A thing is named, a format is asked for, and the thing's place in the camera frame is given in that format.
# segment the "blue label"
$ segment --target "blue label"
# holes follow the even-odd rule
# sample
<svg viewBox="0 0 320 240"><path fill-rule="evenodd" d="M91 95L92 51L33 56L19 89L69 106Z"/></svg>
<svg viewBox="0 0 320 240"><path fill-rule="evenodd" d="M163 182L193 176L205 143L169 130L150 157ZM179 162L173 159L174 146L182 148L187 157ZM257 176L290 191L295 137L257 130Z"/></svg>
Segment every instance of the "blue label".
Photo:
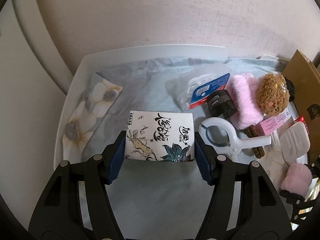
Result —
<svg viewBox="0 0 320 240"><path fill-rule="evenodd" d="M196 106L202 105L208 95L215 92L216 90L222 90L225 88L230 77L230 73L227 73L215 80L212 80L206 84L203 84L195 89L192 94L190 109L195 108Z"/></svg>

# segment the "printed tissue package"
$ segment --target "printed tissue package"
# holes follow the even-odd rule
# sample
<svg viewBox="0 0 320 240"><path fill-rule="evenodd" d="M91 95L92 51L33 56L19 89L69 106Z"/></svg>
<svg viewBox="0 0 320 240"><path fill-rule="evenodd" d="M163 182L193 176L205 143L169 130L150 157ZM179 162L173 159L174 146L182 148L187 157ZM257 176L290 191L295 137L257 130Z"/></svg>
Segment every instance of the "printed tissue package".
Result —
<svg viewBox="0 0 320 240"><path fill-rule="evenodd" d="M188 162L195 158L192 113L130 111L124 157Z"/></svg>
<svg viewBox="0 0 320 240"><path fill-rule="evenodd" d="M256 131L259 136L269 135L274 130L278 129L291 117L288 108L286 108L281 114L275 117L270 117L261 121L256 125Z"/></svg>

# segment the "teddy bear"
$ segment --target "teddy bear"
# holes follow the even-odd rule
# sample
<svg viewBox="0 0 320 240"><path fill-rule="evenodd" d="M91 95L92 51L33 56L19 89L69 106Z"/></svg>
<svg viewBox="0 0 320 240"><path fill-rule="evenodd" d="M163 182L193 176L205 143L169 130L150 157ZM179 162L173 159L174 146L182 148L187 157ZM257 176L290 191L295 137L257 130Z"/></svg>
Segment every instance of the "teddy bear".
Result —
<svg viewBox="0 0 320 240"><path fill-rule="evenodd" d="M278 116L289 104L286 80L280 74L267 74L257 90L257 104L268 116Z"/></svg>

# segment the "pink fuzzy fabric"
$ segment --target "pink fuzzy fabric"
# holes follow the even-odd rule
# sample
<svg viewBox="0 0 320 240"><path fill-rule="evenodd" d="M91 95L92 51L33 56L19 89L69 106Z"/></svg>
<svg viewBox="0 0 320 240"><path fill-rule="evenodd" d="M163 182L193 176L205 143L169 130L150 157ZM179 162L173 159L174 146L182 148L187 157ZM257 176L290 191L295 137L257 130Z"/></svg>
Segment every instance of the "pink fuzzy fabric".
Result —
<svg viewBox="0 0 320 240"><path fill-rule="evenodd" d="M243 130L250 125L256 125L263 120L263 113L256 101L259 85L260 80L251 73L234 75L230 78L228 92L238 109L230 117L230 121L239 130Z"/></svg>
<svg viewBox="0 0 320 240"><path fill-rule="evenodd" d="M312 181L312 174L303 164L293 163L281 184L281 189L306 197Z"/></svg>

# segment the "storage box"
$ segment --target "storage box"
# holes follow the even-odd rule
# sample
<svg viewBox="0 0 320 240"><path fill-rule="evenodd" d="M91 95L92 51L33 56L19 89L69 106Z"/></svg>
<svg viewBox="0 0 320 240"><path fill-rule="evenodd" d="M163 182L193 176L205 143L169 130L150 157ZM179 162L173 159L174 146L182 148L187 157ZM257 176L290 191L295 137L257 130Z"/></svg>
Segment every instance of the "storage box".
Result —
<svg viewBox="0 0 320 240"><path fill-rule="evenodd" d="M295 86L294 104L309 129L308 157L313 163L320 154L320 74L310 59L297 50L282 75Z"/></svg>

